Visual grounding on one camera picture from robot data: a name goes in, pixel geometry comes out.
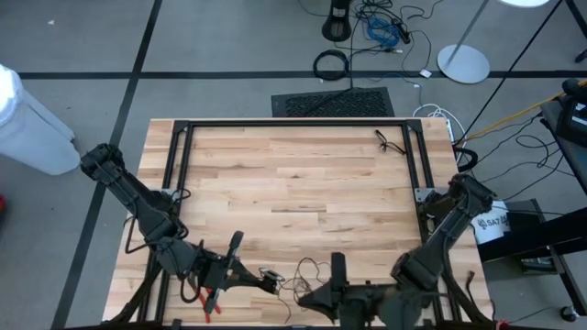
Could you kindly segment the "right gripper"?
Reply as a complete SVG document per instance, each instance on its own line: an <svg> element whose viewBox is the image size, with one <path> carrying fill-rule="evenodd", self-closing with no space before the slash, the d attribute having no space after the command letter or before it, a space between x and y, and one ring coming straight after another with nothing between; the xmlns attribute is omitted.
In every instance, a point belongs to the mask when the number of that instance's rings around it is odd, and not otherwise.
<svg viewBox="0 0 587 330"><path fill-rule="evenodd" d="M333 252L332 281L304 294L297 303L324 315L332 324L338 321L340 330L365 330L377 314L376 305L389 289L389 284L373 284L369 280L349 284L345 255Z"/></svg>

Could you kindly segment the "black eyeglasses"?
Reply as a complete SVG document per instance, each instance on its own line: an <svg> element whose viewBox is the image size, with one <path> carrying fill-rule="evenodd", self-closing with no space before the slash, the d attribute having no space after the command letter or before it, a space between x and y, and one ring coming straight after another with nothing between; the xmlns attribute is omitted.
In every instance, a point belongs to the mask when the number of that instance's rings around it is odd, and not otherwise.
<svg viewBox="0 0 587 330"><path fill-rule="evenodd" d="M401 155L405 155L406 152L404 149L400 148L397 144L392 141L389 141L387 137L378 129L374 131L375 137L377 137L379 141L379 148L382 152L386 152L388 149L393 149L394 151L398 152Z"/></svg>

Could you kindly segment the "white printed paper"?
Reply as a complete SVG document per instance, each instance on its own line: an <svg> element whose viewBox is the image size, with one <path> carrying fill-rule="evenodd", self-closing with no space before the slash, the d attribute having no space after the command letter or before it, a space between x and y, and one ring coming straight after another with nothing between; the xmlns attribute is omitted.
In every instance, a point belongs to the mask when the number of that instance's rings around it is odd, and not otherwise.
<svg viewBox="0 0 587 330"><path fill-rule="evenodd" d="M493 201L490 212L479 214L471 220L478 245L493 241L510 230L508 209L503 201Z"/></svg>

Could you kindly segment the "black floor mat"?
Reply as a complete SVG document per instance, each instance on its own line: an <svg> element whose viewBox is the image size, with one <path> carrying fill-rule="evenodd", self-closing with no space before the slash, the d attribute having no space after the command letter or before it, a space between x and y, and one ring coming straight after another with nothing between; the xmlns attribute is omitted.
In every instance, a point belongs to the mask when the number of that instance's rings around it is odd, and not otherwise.
<svg viewBox="0 0 587 330"><path fill-rule="evenodd" d="M395 116L386 87L273 95L271 111L273 117Z"/></svg>

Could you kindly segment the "black equipment cart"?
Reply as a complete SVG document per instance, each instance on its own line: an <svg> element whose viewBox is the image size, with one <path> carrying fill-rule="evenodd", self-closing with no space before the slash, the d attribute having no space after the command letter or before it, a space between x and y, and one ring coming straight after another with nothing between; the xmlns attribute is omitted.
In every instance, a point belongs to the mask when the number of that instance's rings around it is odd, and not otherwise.
<svg viewBox="0 0 587 330"><path fill-rule="evenodd" d="M587 193L587 148L558 134L563 97L541 106L542 121L551 131L581 188ZM513 256L521 259L550 257L570 296L569 306L574 307L579 317L587 316L587 299L581 294L564 258L566 254L587 250L587 206L547 221L544 218L546 213L539 209L536 201L532 200L528 205L531 207L529 211L508 212L510 232L479 245L482 260Z"/></svg>

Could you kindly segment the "white trash bin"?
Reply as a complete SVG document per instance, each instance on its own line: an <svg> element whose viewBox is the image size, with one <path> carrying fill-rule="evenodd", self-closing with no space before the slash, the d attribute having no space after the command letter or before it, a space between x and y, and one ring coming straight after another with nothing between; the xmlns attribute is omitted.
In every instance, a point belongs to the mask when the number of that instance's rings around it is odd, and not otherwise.
<svg viewBox="0 0 587 330"><path fill-rule="evenodd" d="M0 64L0 155L49 175L76 169L75 134Z"/></svg>

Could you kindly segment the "black stand foot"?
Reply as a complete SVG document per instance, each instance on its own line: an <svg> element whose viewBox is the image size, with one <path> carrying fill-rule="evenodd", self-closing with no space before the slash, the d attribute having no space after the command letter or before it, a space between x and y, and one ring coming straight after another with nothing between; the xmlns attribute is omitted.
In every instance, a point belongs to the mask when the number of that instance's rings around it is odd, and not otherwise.
<svg viewBox="0 0 587 330"><path fill-rule="evenodd" d="M325 39L333 42L347 40L352 32L349 22L351 0L331 0L327 19L321 32Z"/></svg>

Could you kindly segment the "black power strip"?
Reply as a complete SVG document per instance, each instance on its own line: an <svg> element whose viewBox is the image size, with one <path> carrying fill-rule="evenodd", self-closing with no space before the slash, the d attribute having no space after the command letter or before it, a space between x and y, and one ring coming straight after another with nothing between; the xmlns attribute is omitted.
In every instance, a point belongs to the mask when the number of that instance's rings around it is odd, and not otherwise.
<svg viewBox="0 0 587 330"><path fill-rule="evenodd" d="M402 40L402 42L404 44L410 44L411 37L410 37L410 33L407 31L406 24L401 20L395 19L393 21L393 25L398 30L399 38Z"/></svg>

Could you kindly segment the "black device with label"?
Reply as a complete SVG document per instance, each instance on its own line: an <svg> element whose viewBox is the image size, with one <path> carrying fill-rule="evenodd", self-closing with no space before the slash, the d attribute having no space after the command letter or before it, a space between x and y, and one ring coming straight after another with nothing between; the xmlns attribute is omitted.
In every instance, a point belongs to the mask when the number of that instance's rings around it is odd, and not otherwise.
<svg viewBox="0 0 587 330"><path fill-rule="evenodd" d="M558 123L558 134L563 138L587 148L587 86L576 79L562 84L564 97Z"/></svg>

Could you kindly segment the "red-handled pliers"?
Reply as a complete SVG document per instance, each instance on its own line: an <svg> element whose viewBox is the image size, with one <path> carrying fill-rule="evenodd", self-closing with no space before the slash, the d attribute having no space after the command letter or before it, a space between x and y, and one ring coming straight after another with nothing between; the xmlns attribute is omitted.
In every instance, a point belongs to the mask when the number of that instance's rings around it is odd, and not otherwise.
<svg viewBox="0 0 587 330"><path fill-rule="evenodd" d="M200 293L200 295L199 295L199 302L202 304L202 307L203 307L203 310L204 310L204 314L205 314L205 322L206 322L207 324L210 324L210 323L211 323L211 318L210 318L210 313L209 313L209 312L207 312L207 311L205 310L205 303L206 303L206 299L207 299L207 297L208 297L208 296L209 296L211 293L212 293L212 290L211 290L211 289L208 289L208 288L206 288L206 289L205 289L205 291L202 291L202 292ZM216 314L222 314L221 307L220 307L218 304L217 304L217 305L214 307L214 312L215 312Z"/></svg>

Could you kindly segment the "black aluminium table frame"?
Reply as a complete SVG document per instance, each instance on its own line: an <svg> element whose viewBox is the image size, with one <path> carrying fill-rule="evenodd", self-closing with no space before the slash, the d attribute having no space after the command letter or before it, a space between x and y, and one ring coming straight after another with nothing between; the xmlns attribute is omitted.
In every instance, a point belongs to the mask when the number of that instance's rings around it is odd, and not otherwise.
<svg viewBox="0 0 587 330"><path fill-rule="evenodd" d="M382 152L374 131L404 149ZM171 119L150 122L138 177L151 188L184 193L188 238L225 253L236 231L253 273L285 278L277 295L255 288L220 294L222 314L205 314L176 279L156 280L141 316L186 325L326 325L296 299L329 276L343 252L353 284L388 283L396 259L416 247L414 188L441 187L457 170L438 119Z"/></svg>

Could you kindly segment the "white round pedestal stand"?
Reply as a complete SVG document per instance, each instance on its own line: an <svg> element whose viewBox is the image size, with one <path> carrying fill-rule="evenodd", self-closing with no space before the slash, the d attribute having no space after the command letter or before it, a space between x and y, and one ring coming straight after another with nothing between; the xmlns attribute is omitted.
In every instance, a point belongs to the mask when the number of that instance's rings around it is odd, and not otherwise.
<svg viewBox="0 0 587 330"><path fill-rule="evenodd" d="M437 55L440 71L457 83L476 84L488 78L491 65L487 57L479 50L465 44L478 19L491 0L482 0L482 4L466 27L456 44L447 45ZM549 0L496 0L506 6L517 8L537 8Z"/></svg>

